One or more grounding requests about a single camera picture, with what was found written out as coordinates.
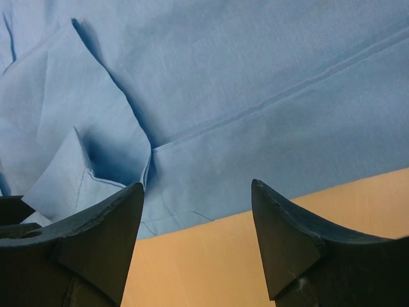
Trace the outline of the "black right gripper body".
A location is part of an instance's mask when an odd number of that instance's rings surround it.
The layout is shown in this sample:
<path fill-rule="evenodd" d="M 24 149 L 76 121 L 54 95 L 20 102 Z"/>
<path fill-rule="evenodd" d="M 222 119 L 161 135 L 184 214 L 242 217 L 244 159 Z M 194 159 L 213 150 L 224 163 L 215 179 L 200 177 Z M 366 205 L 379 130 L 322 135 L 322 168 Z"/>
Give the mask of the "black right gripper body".
<path fill-rule="evenodd" d="M 2 196 L 0 200 L 1 238 L 18 239 L 41 228 L 38 223 L 22 224 L 35 211 L 22 201 L 22 196 Z"/>

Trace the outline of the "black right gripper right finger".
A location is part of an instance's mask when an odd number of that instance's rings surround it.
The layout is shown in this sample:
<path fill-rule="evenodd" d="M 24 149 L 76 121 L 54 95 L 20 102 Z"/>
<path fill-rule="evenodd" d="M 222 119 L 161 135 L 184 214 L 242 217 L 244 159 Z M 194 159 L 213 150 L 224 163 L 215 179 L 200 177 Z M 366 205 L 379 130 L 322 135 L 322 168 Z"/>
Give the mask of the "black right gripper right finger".
<path fill-rule="evenodd" d="M 260 180 L 252 215 L 268 296 L 277 306 L 407 306 L 408 238 L 326 220 Z"/>

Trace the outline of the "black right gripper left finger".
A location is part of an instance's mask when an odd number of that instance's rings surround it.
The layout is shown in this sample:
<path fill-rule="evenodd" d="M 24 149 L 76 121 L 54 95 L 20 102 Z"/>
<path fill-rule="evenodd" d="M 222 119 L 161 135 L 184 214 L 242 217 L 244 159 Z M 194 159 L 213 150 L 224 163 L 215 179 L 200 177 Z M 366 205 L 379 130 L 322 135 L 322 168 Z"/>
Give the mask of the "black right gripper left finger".
<path fill-rule="evenodd" d="M 1 305 L 119 306 L 143 201 L 134 183 L 18 239 L 1 238 Z"/>

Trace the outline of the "light blue long sleeve shirt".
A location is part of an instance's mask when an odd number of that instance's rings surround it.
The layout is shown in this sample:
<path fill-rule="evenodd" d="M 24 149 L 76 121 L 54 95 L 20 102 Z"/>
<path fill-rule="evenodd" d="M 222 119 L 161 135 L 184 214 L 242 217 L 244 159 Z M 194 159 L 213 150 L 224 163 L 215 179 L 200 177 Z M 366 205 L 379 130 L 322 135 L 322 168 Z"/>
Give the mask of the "light blue long sleeve shirt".
<path fill-rule="evenodd" d="M 407 1 L 2 1 L 1 194 L 140 182 L 140 238 L 408 166 Z"/>

